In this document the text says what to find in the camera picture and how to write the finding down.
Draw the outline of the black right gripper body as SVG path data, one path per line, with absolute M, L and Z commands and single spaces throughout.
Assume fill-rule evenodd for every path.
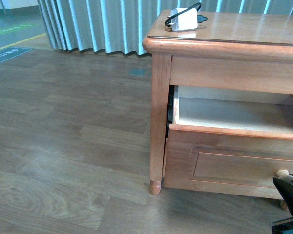
M 273 183 L 285 201 L 292 217 L 271 223 L 272 233 L 293 234 L 293 179 L 291 182 L 285 182 L 274 177 Z

